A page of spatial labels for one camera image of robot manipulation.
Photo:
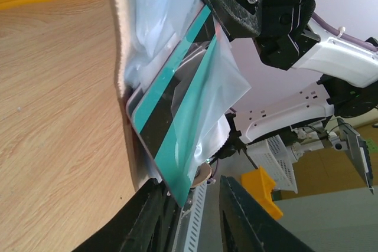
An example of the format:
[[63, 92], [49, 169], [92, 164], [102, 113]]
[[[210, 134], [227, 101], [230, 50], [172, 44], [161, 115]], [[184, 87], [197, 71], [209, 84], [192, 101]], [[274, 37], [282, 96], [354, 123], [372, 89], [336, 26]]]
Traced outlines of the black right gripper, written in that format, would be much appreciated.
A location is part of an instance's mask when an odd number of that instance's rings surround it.
[[262, 63], [289, 70], [319, 36], [308, 28], [315, 0], [204, 0], [230, 40], [255, 38]]

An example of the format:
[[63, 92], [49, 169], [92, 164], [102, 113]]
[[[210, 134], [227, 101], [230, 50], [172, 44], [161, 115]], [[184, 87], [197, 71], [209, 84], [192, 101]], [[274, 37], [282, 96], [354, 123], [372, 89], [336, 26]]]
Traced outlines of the beige leather card holder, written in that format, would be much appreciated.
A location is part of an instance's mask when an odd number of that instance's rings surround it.
[[[200, 0], [184, 0], [191, 4], [182, 15], [187, 21], [194, 15]], [[116, 61], [114, 82], [123, 120], [131, 180], [135, 190], [155, 178], [158, 172], [141, 150], [141, 143], [127, 114], [127, 102], [138, 87], [146, 88], [153, 76], [179, 42], [180, 32], [170, 26], [172, 0], [109, 0], [115, 26]]]

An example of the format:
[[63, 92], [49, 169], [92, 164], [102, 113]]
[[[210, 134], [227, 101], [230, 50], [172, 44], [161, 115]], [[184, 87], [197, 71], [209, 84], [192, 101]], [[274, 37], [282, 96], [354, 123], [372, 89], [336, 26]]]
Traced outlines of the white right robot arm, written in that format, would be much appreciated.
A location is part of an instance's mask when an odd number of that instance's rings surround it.
[[315, 0], [204, 0], [229, 40], [250, 38], [262, 63], [280, 70], [307, 69], [321, 78], [261, 110], [227, 114], [225, 158], [275, 135], [353, 118], [377, 106], [377, 40], [362, 41], [328, 25]]

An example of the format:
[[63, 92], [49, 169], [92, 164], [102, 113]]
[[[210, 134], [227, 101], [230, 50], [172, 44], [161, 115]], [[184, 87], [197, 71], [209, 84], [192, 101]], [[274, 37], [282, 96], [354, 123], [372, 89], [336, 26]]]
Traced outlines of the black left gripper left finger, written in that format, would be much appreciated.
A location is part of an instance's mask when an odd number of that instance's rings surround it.
[[149, 179], [120, 211], [74, 251], [171, 251], [177, 203], [167, 187]]

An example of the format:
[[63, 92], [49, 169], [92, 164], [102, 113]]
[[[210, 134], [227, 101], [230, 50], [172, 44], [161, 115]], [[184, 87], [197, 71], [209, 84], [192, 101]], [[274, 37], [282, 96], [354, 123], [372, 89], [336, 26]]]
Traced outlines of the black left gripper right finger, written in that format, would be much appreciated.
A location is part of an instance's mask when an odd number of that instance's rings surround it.
[[224, 251], [312, 251], [232, 177], [220, 177], [219, 210]]

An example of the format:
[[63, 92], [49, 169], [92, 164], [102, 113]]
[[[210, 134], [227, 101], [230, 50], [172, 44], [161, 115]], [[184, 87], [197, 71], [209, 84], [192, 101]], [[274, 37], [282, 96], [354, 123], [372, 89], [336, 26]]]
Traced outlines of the teal black-stripe credit card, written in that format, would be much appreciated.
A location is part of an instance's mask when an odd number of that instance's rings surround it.
[[214, 20], [204, 6], [131, 115], [152, 167], [181, 207], [194, 179], [190, 167], [216, 42]]

